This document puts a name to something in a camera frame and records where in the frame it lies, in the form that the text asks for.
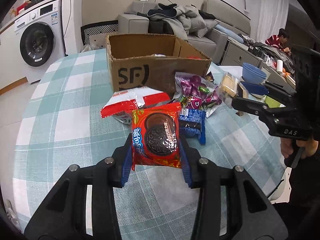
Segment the right hand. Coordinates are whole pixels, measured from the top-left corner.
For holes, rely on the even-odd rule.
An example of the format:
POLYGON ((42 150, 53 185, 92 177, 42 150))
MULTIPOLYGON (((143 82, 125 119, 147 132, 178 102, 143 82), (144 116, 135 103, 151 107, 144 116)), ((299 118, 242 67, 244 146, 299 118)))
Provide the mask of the right hand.
MULTIPOLYGON (((303 153, 301 154, 302 159, 314 159, 319 160, 319 142, 310 138, 307 141, 296 140, 297 147, 304 148, 303 153)), ((280 139, 280 150, 284 158, 288 158, 293 154, 294 149, 292 145, 292 139, 281 138, 280 139)))

